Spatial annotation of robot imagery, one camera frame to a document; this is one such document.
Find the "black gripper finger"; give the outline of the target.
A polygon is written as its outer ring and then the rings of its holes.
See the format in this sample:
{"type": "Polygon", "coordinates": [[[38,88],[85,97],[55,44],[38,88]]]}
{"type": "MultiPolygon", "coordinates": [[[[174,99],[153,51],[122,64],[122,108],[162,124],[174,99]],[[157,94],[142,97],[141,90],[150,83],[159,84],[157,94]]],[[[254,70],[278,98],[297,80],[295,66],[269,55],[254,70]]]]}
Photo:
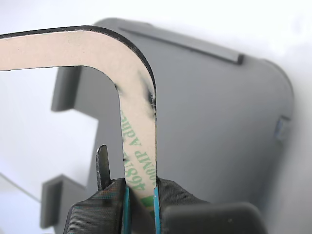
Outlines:
{"type": "Polygon", "coordinates": [[[266,234],[256,206],[248,202],[210,203],[174,181],[158,178],[154,189],[157,234],[266,234]]]}
{"type": "Polygon", "coordinates": [[[68,212],[65,234],[129,234],[130,190],[124,178],[110,178],[107,146],[96,155],[97,192],[74,204],[68,212]]]}

